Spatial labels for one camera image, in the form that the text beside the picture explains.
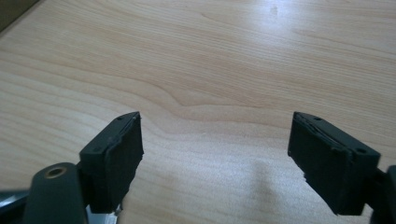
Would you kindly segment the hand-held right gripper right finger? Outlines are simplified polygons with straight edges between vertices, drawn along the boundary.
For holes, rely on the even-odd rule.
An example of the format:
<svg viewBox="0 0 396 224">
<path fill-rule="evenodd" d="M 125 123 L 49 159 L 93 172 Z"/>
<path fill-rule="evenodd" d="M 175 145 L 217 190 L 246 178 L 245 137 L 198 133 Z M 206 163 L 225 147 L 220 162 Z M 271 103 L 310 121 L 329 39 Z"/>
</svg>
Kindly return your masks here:
<svg viewBox="0 0 396 224">
<path fill-rule="evenodd" d="M 336 215 L 361 214 L 365 182 L 374 176 L 379 163 L 377 151 L 325 119 L 295 112 L 288 155 Z"/>
</svg>

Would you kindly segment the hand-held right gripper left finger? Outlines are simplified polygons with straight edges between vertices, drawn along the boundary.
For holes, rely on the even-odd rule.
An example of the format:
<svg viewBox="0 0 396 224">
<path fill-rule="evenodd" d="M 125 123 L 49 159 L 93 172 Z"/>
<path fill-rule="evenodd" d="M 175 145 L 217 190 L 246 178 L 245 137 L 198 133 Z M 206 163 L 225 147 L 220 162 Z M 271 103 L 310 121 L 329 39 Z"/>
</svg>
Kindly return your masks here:
<svg viewBox="0 0 396 224">
<path fill-rule="evenodd" d="M 113 119 L 80 152 L 79 169 L 93 213 L 115 212 L 134 179 L 144 150 L 139 112 Z"/>
</svg>

